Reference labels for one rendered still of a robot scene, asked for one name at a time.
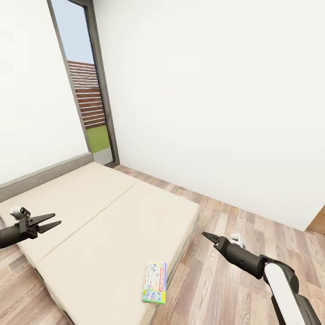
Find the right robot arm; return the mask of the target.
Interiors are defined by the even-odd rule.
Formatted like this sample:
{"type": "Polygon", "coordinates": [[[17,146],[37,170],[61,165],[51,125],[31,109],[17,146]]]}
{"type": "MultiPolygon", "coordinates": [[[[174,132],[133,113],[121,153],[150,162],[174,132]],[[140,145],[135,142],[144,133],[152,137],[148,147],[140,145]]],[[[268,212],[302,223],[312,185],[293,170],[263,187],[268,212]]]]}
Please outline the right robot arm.
{"type": "Polygon", "coordinates": [[[231,264],[263,280],[269,285],[279,325],[322,325],[309,300],[298,294],[299,280],[295,270],[287,264],[261,254],[257,256],[246,250],[246,241],[240,233],[224,236],[202,232],[214,243],[223,257],[231,264]]]}

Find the board game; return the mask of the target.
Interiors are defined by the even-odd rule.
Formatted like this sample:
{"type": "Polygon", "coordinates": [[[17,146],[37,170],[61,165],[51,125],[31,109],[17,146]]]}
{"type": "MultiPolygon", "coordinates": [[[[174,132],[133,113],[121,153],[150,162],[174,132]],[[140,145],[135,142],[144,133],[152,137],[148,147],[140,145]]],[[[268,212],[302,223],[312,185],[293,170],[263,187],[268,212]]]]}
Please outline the board game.
{"type": "Polygon", "coordinates": [[[166,263],[148,260],[142,302],[165,305],[166,277],[166,263]]]}

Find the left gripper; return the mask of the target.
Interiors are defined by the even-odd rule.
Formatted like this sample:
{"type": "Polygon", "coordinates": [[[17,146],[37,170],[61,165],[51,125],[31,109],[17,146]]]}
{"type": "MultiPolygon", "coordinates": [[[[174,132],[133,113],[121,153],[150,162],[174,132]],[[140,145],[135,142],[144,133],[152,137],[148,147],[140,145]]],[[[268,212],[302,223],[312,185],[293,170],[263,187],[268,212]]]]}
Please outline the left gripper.
{"type": "Polygon", "coordinates": [[[55,217],[55,213],[45,214],[36,217],[21,218],[19,223],[0,230],[0,249],[4,249],[26,239],[38,238],[38,233],[43,234],[47,230],[56,227],[61,223],[55,221],[49,224],[37,225],[49,218],[55,217]]]}

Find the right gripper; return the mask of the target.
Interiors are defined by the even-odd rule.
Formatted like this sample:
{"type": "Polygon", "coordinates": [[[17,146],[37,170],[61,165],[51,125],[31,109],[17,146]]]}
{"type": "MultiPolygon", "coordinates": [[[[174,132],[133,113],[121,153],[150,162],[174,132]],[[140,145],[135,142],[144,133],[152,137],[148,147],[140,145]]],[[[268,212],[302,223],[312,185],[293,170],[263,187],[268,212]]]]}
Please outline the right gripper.
{"type": "Polygon", "coordinates": [[[211,233],[202,232],[206,238],[214,243],[214,248],[216,248],[223,257],[231,264],[243,269],[243,261],[245,255],[249,252],[242,247],[231,243],[226,237],[224,236],[217,236],[211,233]]]}

